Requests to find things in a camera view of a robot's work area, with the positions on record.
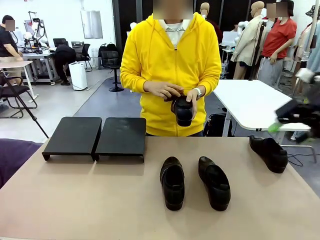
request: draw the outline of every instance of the shoe insole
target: shoe insole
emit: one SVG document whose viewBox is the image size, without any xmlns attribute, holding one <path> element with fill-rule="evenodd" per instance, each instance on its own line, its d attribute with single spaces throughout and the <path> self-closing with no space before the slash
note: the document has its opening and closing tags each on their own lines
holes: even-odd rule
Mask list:
<svg viewBox="0 0 320 240">
<path fill-rule="evenodd" d="M 171 166 L 165 174 L 165 182 L 169 186 L 180 186 L 184 182 L 184 176 L 179 166 Z"/>
<path fill-rule="evenodd" d="M 219 187 L 222 190 L 227 190 L 229 188 L 229 181 L 226 175 L 217 167 L 210 166 L 206 170 L 207 176 L 209 177 L 210 182 Z"/>
</svg>

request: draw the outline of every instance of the black office chair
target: black office chair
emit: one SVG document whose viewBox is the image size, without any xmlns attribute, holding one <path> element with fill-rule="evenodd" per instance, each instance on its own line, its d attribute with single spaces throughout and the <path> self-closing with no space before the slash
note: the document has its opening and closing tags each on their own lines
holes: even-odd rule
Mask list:
<svg viewBox="0 0 320 240">
<path fill-rule="evenodd" d="M 118 81 L 117 70 L 120 69 L 121 61 L 117 51 L 101 51 L 102 66 L 114 71 L 114 87 L 109 88 L 110 92 L 121 92 L 124 89 L 118 87 L 121 82 Z"/>
<path fill-rule="evenodd" d="M 91 66 L 91 64 L 89 62 L 89 61 L 91 61 L 91 57 L 90 57 L 90 55 L 88 53 L 89 47 L 90 47 L 90 44 L 84 44 L 83 48 L 82 48 L 82 53 L 77 53 L 76 54 L 76 59 L 75 59 L 77 62 L 84 61 L 85 62 L 85 69 L 88 69 L 87 62 L 89 63 L 89 66 L 90 66 L 91 70 L 90 71 L 86 71 L 87 73 L 88 72 L 92 72 L 92 70 L 93 70 L 92 66 Z"/>
<path fill-rule="evenodd" d="M 59 45 L 69 46 L 68 41 L 65 38 L 54 38 L 53 39 L 54 46 L 57 48 Z"/>
<path fill-rule="evenodd" d="M 9 84 L 10 84 L 9 80 L 11 80 L 11 79 L 21 79 L 20 85 L 11 86 L 14 89 L 15 93 L 13 92 L 12 88 L 9 86 Z M 0 116 L 0 119 L 21 119 L 24 116 L 23 109 L 25 109 L 25 107 L 27 107 L 28 109 L 36 109 L 38 107 L 36 101 L 33 99 L 31 94 L 28 92 L 29 87 L 22 85 L 23 81 L 24 80 L 22 77 L 16 77 L 16 76 L 6 77 L 4 75 L 2 77 L 0 77 L 0 99 L 2 99 L 3 101 L 7 101 L 11 108 L 19 109 L 19 111 L 12 114 L 11 116 Z M 30 96 L 33 103 L 35 104 L 35 107 L 26 106 L 26 104 L 24 102 L 23 103 L 21 102 L 23 100 L 19 96 L 23 93 L 27 93 Z M 9 98 L 14 98 L 17 106 L 12 106 L 9 101 Z"/>
</svg>

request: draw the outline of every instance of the black leather shoe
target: black leather shoe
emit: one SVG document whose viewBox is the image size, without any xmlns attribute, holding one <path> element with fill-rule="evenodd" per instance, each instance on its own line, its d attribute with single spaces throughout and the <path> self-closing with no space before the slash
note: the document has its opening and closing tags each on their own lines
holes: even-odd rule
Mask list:
<svg viewBox="0 0 320 240">
<path fill-rule="evenodd" d="M 63 81 L 63 82 L 61 83 L 61 86 L 70 86 L 70 82 L 68 82 L 68 81 Z"/>
<path fill-rule="evenodd" d="M 166 207 L 171 211 L 180 210 L 185 198 L 185 175 L 176 157 L 171 156 L 164 161 L 160 182 Z"/>
<path fill-rule="evenodd" d="M 175 114 L 176 122 L 181 127 L 189 127 L 194 115 L 192 102 L 187 102 L 187 96 L 180 96 L 173 100 L 171 111 Z"/>
<path fill-rule="evenodd" d="M 198 173 L 207 189 L 211 207 L 217 211 L 226 210 L 231 199 L 231 191 L 224 171 L 210 158 L 202 156 L 199 159 Z"/>
<path fill-rule="evenodd" d="M 288 164 L 287 151 L 273 138 L 261 138 L 251 135 L 249 143 L 252 150 L 264 161 L 271 172 L 282 174 Z"/>
</svg>

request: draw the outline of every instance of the concrete floor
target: concrete floor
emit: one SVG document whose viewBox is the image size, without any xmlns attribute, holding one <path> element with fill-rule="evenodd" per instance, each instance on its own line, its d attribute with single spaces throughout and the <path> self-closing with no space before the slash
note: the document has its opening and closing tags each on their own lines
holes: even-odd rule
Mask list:
<svg viewBox="0 0 320 240">
<path fill-rule="evenodd" d="M 51 85 L 34 85 L 33 91 L 39 94 L 36 98 L 37 109 L 31 112 L 37 117 L 38 122 L 49 135 L 53 134 L 61 118 L 73 116 L 76 111 L 88 100 L 98 89 L 103 81 L 112 76 L 109 70 L 94 70 L 87 73 L 88 90 L 74 91 L 72 86 L 61 86 L 57 83 Z M 28 94 L 23 93 L 21 97 L 28 104 Z M 20 139 L 43 143 L 46 136 L 24 110 L 21 119 L 0 119 L 0 138 Z M 9 108 L 7 103 L 0 105 L 0 116 L 10 116 L 15 111 Z"/>
<path fill-rule="evenodd" d="M 141 107 L 139 104 L 140 94 L 131 93 L 128 89 L 121 92 L 109 92 L 109 88 L 113 87 L 113 79 L 107 79 L 99 87 L 99 89 L 83 104 L 83 106 L 75 113 L 75 117 L 101 117 L 103 122 L 108 117 L 139 117 Z M 208 114 L 223 113 L 222 103 L 218 100 L 215 94 L 211 94 L 205 99 L 205 109 Z M 270 135 L 267 132 L 255 132 L 243 129 L 236 121 L 233 120 L 232 133 L 236 137 L 247 137 L 250 135 L 269 138 Z M 293 142 L 284 139 L 284 145 L 294 145 Z M 320 153 L 320 140 L 316 140 L 310 143 L 315 148 L 317 153 Z M 288 154 L 311 154 L 311 150 L 308 148 L 287 148 Z M 311 188 L 320 197 L 320 162 L 315 164 L 312 156 L 297 156 L 302 161 L 303 167 L 293 167 L 297 172 L 305 179 L 305 181 L 311 186 Z M 290 161 L 296 163 L 293 158 L 289 158 Z"/>
</svg>

